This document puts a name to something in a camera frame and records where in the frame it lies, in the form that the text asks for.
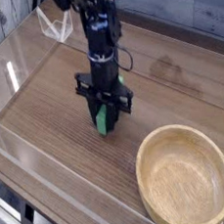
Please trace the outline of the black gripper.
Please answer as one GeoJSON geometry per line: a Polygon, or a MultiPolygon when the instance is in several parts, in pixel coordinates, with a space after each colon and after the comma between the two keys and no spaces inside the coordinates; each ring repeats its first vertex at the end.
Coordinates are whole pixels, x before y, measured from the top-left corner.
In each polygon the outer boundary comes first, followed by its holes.
{"type": "MultiPolygon", "coordinates": [[[[116,97],[127,98],[128,107],[124,112],[132,112],[132,98],[134,93],[127,86],[123,85],[119,77],[118,51],[113,49],[107,59],[96,59],[88,54],[90,72],[75,74],[76,92],[86,98],[94,125],[97,124],[96,116],[101,107],[97,101],[98,95],[104,93],[113,94],[116,97]]],[[[106,104],[106,130],[112,132],[119,118],[119,111],[116,104],[106,104]]]]}

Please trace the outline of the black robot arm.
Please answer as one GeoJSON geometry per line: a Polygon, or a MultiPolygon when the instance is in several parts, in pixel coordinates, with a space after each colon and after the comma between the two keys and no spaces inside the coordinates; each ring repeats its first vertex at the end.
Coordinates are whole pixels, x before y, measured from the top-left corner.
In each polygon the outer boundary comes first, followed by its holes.
{"type": "Polygon", "coordinates": [[[87,99],[99,133],[112,132],[121,112],[131,112],[134,93],[119,75],[118,39],[122,36],[115,0],[54,0],[62,11],[79,14],[88,40],[90,72],[77,73],[76,92],[87,99]]]}

